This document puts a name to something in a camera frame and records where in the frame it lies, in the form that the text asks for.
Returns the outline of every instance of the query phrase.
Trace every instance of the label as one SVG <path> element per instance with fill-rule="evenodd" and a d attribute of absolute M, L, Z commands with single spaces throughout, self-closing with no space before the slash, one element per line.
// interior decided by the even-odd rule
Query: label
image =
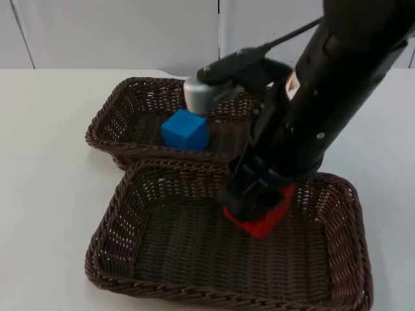
<path fill-rule="evenodd" d="M 285 92 L 287 93 L 289 100 L 292 100 L 294 98 L 300 86 L 301 84 L 298 80 L 296 71 L 293 70 L 291 75 L 287 79 L 287 83 L 285 84 Z"/>

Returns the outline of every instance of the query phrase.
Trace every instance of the basket rim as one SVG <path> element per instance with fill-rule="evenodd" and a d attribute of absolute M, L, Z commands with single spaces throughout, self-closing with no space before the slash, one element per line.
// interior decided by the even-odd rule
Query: basket rim
<path fill-rule="evenodd" d="M 92 118 L 91 123 L 85 133 L 85 140 L 87 144 L 93 148 L 104 149 L 103 151 L 111 153 L 113 156 L 121 154 L 125 156 L 126 153 L 135 154 L 139 150 L 143 154 L 143 158 L 157 157 L 157 153 L 174 153 L 178 159 L 188 160 L 198 158 L 198 161 L 207 161 L 208 158 L 216 160 L 219 163 L 229 160 L 227 154 L 216 153 L 207 150 L 196 152 L 193 150 L 182 150 L 177 148 L 169 148 L 162 145 L 155 144 L 142 144 L 135 141 L 112 141 L 107 139 L 101 139 L 98 135 L 102 124 L 106 120 L 110 110 L 118 103 L 118 101 L 124 96 L 128 90 L 128 86 L 134 83 L 151 83 L 151 82 L 165 82 L 165 83 L 184 83 L 184 79 L 179 78 L 154 78 L 154 77 L 130 77 L 119 82 L 111 92 L 110 96 L 106 99 L 102 108 Z"/>
<path fill-rule="evenodd" d="M 214 288 L 205 286 L 188 286 L 182 284 L 169 284 L 166 282 L 151 282 L 151 281 L 140 281 L 137 279 L 129 279 L 126 277 L 119 277 L 116 275 L 99 275 L 99 270 L 103 270 L 102 267 L 99 266 L 99 262 L 97 260 L 98 254 L 97 247 L 99 246 L 99 242 L 105 239 L 105 236 L 108 234 L 108 229 L 111 225 L 108 223 L 110 219 L 110 215 L 117 212 L 117 208 L 119 203 L 123 201 L 126 196 L 126 193 L 129 190 L 129 184 L 135 174 L 139 173 L 140 170 L 147 168 L 147 167 L 163 167 L 166 169 L 175 169 L 175 170 L 185 170 L 188 172 L 198 172 L 198 173 L 205 173 L 205 174 L 227 174 L 227 168 L 224 168 L 224 165 L 216 165 L 211 163 L 196 163 L 190 161 L 181 161 L 181 160 L 173 160 L 173 159 L 144 159 L 135 165 L 131 166 L 125 173 L 123 179 L 121 180 L 120 184 L 117 186 L 115 190 L 115 194 L 105 212 L 105 215 L 91 238 L 91 242 L 89 244 L 89 248 L 86 253 L 85 259 L 85 270 L 88 278 L 91 282 L 94 281 L 104 281 L 107 282 L 107 286 L 99 286 L 100 288 L 106 288 L 111 290 L 112 288 L 119 289 L 120 286 L 124 286 L 125 288 L 140 288 L 141 290 L 148 290 L 149 294 L 143 294 L 142 297 L 162 297 L 163 294 L 173 294 L 177 293 L 179 295 L 179 299 L 186 299 L 186 295 L 192 295 L 196 298 L 204 298 L 207 297 L 210 299 L 226 299 L 229 301 L 237 301 L 241 303 L 241 306 L 254 306 L 257 304 L 258 306 L 273 306 L 282 309 L 292 310 L 295 308 L 304 309 L 304 308 L 313 308 L 313 310 L 318 311 L 330 311 L 330 310 L 338 310 L 338 311 L 350 311 L 350 310 L 360 310 L 361 308 L 367 307 L 368 309 L 373 305 L 373 281 L 372 281 L 372 274 L 370 268 L 370 262 L 368 260 L 368 250 L 367 244 L 364 234 L 364 224 L 359 219 L 362 219 L 362 209 L 361 204 L 358 200 L 358 195 L 355 187 L 346 179 L 342 177 L 338 177 L 334 174 L 328 173 L 318 173 L 319 176 L 323 178 L 332 179 L 333 182 L 336 182 L 337 185 L 343 183 L 347 186 L 347 191 L 351 191 L 354 198 L 354 208 L 355 213 L 359 214 L 360 217 L 355 217 L 355 228 L 358 232 L 358 239 L 359 245 L 357 246 L 359 253 L 359 269 L 362 271 L 363 280 L 362 280 L 362 290 L 363 293 L 356 293 L 355 300 L 351 305 L 347 306 L 339 306 L 336 309 L 332 309 L 328 306 L 324 305 L 312 305 L 307 303 L 299 303 L 295 301 L 289 301 L 281 303 L 281 301 L 275 299 L 267 299 L 267 298 L 258 298 L 252 295 L 245 295 L 245 294 L 238 294 L 236 292 L 223 292 L 220 290 L 216 290 Z"/>
<path fill-rule="evenodd" d="M 123 81 L 119 82 L 116 87 L 111 92 L 110 96 L 106 99 L 102 108 L 97 112 L 97 114 L 92 118 L 91 124 L 88 126 L 88 129 L 85 134 L 85 139 L 89 142 L 96 142 L 99 144 L 105 144 L 108 146 L 113 145 L 112 141 L 102 140 L 97 137 L 97 130 L 101 125 L 101 122 L 104 120 L 107 112 L 113 108 L 113 106 L 117 103 L 117 101 L 124 95 L 126 91 L 126 87 L 134 82 L 153 82 L 153 81 L 166 81 L 166 82 L 179 82 L 184 81 L 183 79 L 178 78 L 153 78 L 153 77 L 137 77 L 132 76 L 130 78 L 124 79 Z M 127 148 L 135 148 L 140 146 L 140 144 L 136 143 L 117 143 L 120 146 L 124 146 Z"/>

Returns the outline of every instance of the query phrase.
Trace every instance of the white wall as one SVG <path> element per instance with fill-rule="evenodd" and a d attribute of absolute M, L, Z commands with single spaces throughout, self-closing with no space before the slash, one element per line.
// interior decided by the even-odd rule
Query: white wall
<path fill-rule="evenodd" d="M 227 55 L 276 39 L 323 14 L 322 0 L 220 0 L 220 48 Z M 295 65 L 314 30 L 274 48 L 268 57 Z M 408 68 L 415 41 L 394 67 Z"/>
<path fill-rule="evenodd" d="M 9 0 L 0 0 L 0 68 L 32 68 Z"/>
<path fill-rule="evenodd" d="M 12 0 L 36 68 L 155 68 L 193 75 L 221 55 L 322 15 L 323 0 Z M 269 56 L 294 65 L 313 30 Z M 32 67 L 10 0 L 0 0 L 0 68 Z M 415 67 L 415 40 L 395 67 Z"/>
<path fill-rule="evenodd" d="M 217 0 L 14 0 L 36 68 L 190 75 L 218 58 Z"/>

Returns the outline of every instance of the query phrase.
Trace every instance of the basket bottom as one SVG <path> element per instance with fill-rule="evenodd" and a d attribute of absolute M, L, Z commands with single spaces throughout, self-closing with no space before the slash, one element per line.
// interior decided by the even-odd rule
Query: basket bottom
<path fill-rule="evenodd" d="M 324 225 L 293 206 L 270 236 L 255 239 L 214 200 L 165 198 L 149 207 L 134 279 L 203 286 L 279 303 L 331 300 Z"/>
<path fill-rule="evenodd" d="M 170 117 L 168 113 L 149 113 L 136 119 L 129 140 L 145 145 L 163 146 L 161 125 Z M 248 138 L 249 121 L 208 122 L 209 144 L 204 151 L 236 156 Z"/>

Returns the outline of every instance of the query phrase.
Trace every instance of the wicker basket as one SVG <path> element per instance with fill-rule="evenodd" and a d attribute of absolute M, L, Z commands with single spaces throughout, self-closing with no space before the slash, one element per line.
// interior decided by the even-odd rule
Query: wicker basket
<path fill-rule="evenodd" d="M 353 186 L 300 185 L 284 221 L 255 239 L 222 215 L 224 166 L 145 160 L 128 170 L 91 239 L 99 288 L 243 310 L 369 310 L 372 276 Z"/>
<path fill-rule="evenodd" d="M 122 169 L 148 157 L 225 163 L 239 155 L 257 100 L 247 94 L 225 101 L 205 115 L 210 144 L 204 152 L 166 148 L 161 124 L 185 109 L 183 80 L 129 78 L 112 92 L 86 132 L 87 143 L 113 156 Z"/>

